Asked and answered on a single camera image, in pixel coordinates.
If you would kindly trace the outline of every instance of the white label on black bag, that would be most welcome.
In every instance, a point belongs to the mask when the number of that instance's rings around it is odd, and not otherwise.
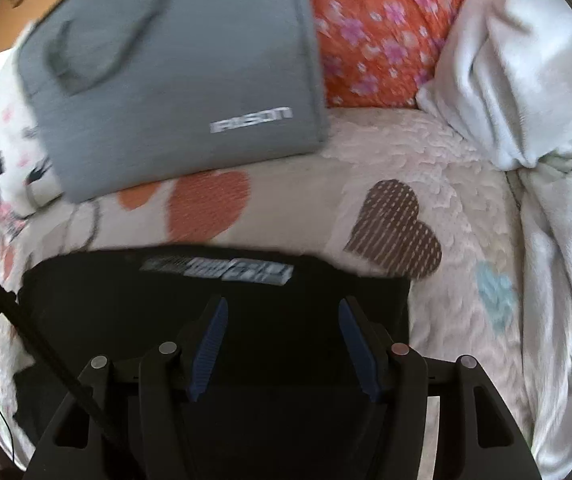
[[[264,283],[282,286],[292,276],[294,266],[248,258],[215,260],[187,256],[158,256],[146,260],[141,270],[171,272],[189,278],[221,279],[224,282]]]

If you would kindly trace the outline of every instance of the quilted blanket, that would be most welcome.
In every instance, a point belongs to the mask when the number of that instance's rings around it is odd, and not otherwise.
[[[443,123],[416,110],[335,110],[320,153],[192,174],[81,205],[58,200],[12,239],[0,228],[0,282],[18,290],[26,269],[56,254],[170,242],[312,253],[353,272],[406,275],[413,279],[412,346],[447,360],[476,356],[529,438],[519,229],[505,174]],[[31,364],[2,317],[0,407],[7,415],[17,409],[13,374]],[[25,466],[33,443],[11,426]],[[422,479],[432,478],[437,428],[431,402]],[[0,442],[9,449],[1,424]]]

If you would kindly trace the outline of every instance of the white blanket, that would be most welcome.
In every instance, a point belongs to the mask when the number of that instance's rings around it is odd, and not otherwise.
[[[572,10],[564,0],[466,0],[417,102],[495,166],[522,167],[511,179],[525,240],[532,452],[544,479],[564,478],[572,468]]]

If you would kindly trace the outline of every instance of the teal fabric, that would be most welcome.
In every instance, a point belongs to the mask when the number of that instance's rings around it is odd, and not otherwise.
[[[498,274],[489,262],[477,263],[477,290],[496,334],[506,331],[517,303],[511,279]]]

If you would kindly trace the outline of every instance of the gray laptop bag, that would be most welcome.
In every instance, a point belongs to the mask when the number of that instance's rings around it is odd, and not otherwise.
[[[18,69],[73,202],[326,136],[309,0],[64,0]]]

